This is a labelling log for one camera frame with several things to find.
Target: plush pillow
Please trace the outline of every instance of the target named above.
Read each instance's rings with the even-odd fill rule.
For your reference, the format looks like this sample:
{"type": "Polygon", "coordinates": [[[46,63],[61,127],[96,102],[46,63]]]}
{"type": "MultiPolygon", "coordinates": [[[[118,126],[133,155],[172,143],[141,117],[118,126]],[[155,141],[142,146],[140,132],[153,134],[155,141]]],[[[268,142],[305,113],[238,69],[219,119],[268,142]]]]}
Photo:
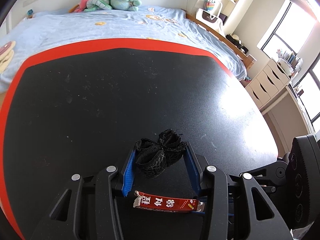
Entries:
{"type": "Polygon", "coordinates": [[[56,15],[56,14],[66,14],[68,13],[69,9],[67,8],[64,8],[64,9],[58,9],[58,10],[53,10],[53,11],[43,11],[43,12],[38,12],[38,13],[35,13],[33,14],[33,18],[35,17],[40,17],[40,16],[43,16],[43,15],[56,15]]]}

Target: wooden floor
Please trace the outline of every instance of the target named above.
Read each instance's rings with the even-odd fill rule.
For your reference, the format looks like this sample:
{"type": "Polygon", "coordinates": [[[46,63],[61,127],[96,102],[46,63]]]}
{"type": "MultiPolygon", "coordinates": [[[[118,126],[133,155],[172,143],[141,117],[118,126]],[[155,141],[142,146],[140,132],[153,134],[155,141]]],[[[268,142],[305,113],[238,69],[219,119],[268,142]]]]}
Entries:
{"type": "Polygon", "coordinates": [[[3,102],[3,100],[4,100],[4,96],[5,96],[5,93],[0,94],[0,108],[1,108],[2,102],[3,102]]]}

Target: drawer handle cutout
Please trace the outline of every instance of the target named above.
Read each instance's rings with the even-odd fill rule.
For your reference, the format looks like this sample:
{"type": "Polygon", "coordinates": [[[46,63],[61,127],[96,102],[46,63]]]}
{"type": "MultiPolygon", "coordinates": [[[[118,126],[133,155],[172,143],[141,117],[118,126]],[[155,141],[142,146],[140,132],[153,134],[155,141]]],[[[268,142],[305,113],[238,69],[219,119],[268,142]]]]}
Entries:
{"type": "Polygon", "coordinates": [[[275,75],[275,77],[280,80],[280,78],[278,78],[277,74],[272,69],[271,69],[271,71],[272,71],[273,75],[275,75]]]}
{"type": "Polygon", "coordinates": [[[275,84],[272,82],[272,80],[268,76],[267,76],[267,78],[268,78],[269,82],[275,86],[275,84]]]}
{"type": "Polygon", "coordinates": [[[284,74],[283,70],[277,65],[278,69],[284,74]]]}
{"type": "Polygon", "coordinates": [[[260,84],[260,86],[261,86],[262,90],[266,92],[266,90],[264,89],[264,87],[261,84],[260,84]]]}
{"type": "Polygon", "coordinates": [[[255,93],[253,90],[252,90],[252,92],[253,92],[254,96],[255,96],[258,100],[260,100],[260,99],[257,97],[256,93],[255,93]]]}

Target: wall switch panel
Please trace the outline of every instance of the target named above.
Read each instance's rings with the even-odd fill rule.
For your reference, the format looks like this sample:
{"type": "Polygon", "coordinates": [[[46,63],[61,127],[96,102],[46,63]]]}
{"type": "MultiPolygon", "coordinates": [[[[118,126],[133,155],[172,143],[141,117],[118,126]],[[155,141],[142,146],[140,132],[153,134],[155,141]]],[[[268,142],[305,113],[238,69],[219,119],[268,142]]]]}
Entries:
{"type": "Polygon", "coordinates": [[[35,2],[35,1],[38,1],[38,0],[25,0],[24,2],[23,2],[23,7],[26,7],[26,6],[28,6],[29,4],[32,4],[33,2],[35,2]]]}

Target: silver screw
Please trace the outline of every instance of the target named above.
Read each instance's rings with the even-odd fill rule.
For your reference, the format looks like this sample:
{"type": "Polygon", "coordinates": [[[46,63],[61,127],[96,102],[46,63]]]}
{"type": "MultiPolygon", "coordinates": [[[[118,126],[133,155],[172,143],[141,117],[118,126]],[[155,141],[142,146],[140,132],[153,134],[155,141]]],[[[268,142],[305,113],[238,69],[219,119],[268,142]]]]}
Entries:
{"type": "Polygon", "coordinates": [[[217,168],[216,168],[215,166],[209,165],[209,166],[207,167],[207,170],[208,170],[208,171],[211,171],[211,172],[215,172],[215,171],[217,170],[217,168]]]}
{"type": "Polygon", "coordinates": [[[71,179],[72,180],[78,180],[78,179],[80,179],[80,175],[79,174],[73,174],[71,179]]]}
{"type": "Polygon", "coordinates": [[[116,170],[116,167],[115,166],[109,166],[107,168],[107,172],[114,172],[116,170]]]}
{"type": "Polygon", "coordinates": [[[244,173],[244,174],[243,174],[243,177],[244,177],[245,179],[252,179],[252,175],[251,175],[250,173],[244,173]]]}

